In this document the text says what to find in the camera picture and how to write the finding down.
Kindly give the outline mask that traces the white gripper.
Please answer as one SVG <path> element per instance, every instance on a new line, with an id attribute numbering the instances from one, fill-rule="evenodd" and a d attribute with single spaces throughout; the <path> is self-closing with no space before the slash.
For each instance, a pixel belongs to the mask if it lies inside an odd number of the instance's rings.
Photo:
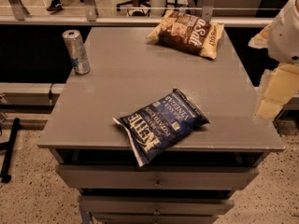
<path id="1" fill-rule="evenodd" d="M 267 49 L 279 62 L 273 71 L 265 69 L 258 88 L 255 115 L 274 119 L 299 91 L 298 0 L 289 0 L 271 22 L 249 41 L 254 49 Z"/>

